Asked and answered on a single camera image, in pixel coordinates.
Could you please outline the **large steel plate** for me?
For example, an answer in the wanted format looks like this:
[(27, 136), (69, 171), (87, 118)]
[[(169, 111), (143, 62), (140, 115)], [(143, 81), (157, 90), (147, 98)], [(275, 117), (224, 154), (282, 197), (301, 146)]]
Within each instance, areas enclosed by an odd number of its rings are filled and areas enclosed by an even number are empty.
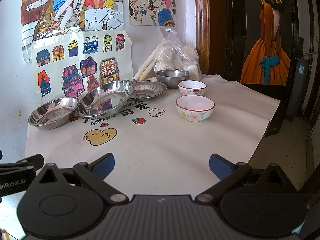
[(105, 83), (88, 92), (79, 103), (78, 113), (82, 117), (112, 115), (130, 100), (135, 85), (129, 80)]

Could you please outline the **floral ceramic bowl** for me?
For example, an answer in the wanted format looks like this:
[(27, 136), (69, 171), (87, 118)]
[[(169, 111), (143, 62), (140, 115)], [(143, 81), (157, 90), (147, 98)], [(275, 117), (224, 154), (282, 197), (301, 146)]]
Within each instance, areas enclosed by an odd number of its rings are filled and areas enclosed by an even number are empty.
[(187, 121), (200, 122), (208, 119), (215, 107), (210, 98), (200, 95), (184, 95), (176, 99), (178, 113)]
[(182, 95), (203, 95), (207, 85), (200, 81), (183, 80), (179, 82), (178, 88)]

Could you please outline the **small steel plate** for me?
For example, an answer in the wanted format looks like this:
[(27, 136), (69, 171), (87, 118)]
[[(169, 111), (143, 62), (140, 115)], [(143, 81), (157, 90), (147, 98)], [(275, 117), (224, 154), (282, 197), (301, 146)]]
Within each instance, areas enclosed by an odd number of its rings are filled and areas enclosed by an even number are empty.
[(160, 96), (167, 90), (167, 86), (158, 81), (137, 81), (133, 84), (135, 90), (130, 97), (131, 100), (148, 101)]

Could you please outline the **deep steel bowl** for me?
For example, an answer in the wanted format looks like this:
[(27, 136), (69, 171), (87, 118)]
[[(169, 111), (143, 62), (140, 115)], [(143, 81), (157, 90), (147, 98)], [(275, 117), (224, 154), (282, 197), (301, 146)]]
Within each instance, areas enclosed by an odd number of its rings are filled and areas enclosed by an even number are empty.
[(158, 82), (164, 83), (169, 89), (178, 88), (181, 81), (188, 80), (190, 73), (179, 69), (165, 69), (155, 72)]

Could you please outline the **white printed table cloth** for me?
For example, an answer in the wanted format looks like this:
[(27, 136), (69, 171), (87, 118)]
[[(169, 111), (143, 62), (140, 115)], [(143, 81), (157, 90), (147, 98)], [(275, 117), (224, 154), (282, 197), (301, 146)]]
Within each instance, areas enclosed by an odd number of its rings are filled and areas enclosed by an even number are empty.
[(175, 105), (180, 92), (169, 89), (109, 117), (80, 117), (49, 131), (29, 126), (25, 154), (39, 153), (47, 163), (70, 168), (112, 153), (115, 167), (106, 182), (123, 194), (196, 196), (218, 182), (210, 156), (248, 162), (279, 106), (219, 75), (204, 75), (203, 82), (205, 96), (215, 102), (206, 120), (185, 120)]

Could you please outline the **white rolled stick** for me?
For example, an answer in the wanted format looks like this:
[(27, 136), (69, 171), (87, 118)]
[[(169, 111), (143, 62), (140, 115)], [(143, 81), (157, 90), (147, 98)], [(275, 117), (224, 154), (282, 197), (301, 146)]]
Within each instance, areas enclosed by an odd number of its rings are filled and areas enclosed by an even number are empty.
[(142, 72), (146, 69), (146, 67), (154, 60), (156, 49), (149, 55), (149, 57), (146, 59), (146, 61), (142, 64), (142, 66), (139, 68), (139, 70), (134, 75), (133, 79), (138, 80), (141, 76)]

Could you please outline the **houses drawing paper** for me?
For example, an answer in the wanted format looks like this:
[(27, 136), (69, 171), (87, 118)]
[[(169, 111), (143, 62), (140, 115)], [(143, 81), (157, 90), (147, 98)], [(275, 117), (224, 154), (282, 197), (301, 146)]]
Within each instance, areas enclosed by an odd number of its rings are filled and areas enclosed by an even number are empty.
[(61, 97), (80, 99), (105, 83), (132, 80), (131, 45), (124, 30), (74, 32), (33, 42), (38, 104)]

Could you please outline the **beige rolled stick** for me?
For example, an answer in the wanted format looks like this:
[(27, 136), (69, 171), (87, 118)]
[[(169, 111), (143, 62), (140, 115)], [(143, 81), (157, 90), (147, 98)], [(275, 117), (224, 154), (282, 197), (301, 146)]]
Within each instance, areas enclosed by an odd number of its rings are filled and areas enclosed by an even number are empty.
[(146, 69), (144, 70), (144, 72), (142, 72), (141, 76), (139, 77), (139, 81), (143, 81), (146, 79), (146, 77), (149, 75), (149, 73), (151, 72), (151, 70), (153, 69), (153, 62), (151, 62)]

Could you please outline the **plastic bag of buns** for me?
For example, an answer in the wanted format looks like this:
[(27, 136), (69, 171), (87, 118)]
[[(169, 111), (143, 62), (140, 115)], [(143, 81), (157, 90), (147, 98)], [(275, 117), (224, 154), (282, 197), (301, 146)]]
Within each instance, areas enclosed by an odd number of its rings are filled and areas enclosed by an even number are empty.
[(155, 50), (153, 59), (154, 72), (160, 70), (185, 70), (189, 79), (200, 81), (201, 70), (199, 55), (194, 46), (182, 42), (174, 29), (164, 28), (165, 38)]

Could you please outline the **orange dress lady painting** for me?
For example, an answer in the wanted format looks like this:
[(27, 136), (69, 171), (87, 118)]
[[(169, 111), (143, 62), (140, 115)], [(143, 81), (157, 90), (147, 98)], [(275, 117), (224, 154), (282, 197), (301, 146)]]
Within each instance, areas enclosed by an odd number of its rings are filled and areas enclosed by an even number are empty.
[(281, 48), (280, 13), (285, 0), (260, 0), (261, 37), (244, 62), (241, 83), (284, 86), (291, 60)]

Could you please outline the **girl with fan drawing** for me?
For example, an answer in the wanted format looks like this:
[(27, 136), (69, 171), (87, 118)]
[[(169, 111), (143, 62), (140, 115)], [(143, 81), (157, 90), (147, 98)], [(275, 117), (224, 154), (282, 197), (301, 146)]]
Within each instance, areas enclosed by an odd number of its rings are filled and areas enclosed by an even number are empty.
[(124, 0), (22, 0), (22, 53), (32, 42), (75, 31), (124, 29)]

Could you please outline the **girl with teddy drawing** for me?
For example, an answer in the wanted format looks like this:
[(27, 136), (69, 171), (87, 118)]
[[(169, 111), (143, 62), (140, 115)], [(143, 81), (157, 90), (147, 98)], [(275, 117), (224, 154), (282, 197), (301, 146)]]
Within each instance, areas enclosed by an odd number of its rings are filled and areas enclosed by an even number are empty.
[(175, 0), (129, 0), (131, 25), (175, 26)]

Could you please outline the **brown wooden door frame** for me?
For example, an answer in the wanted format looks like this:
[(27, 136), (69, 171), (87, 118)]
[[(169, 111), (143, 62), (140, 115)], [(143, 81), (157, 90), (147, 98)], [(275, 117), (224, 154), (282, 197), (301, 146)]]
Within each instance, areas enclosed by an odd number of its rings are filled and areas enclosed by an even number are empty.
[(209, 74), (210, 58), (210, 0), (195, 0), (196, 5), (196, 49), (200, 68)]

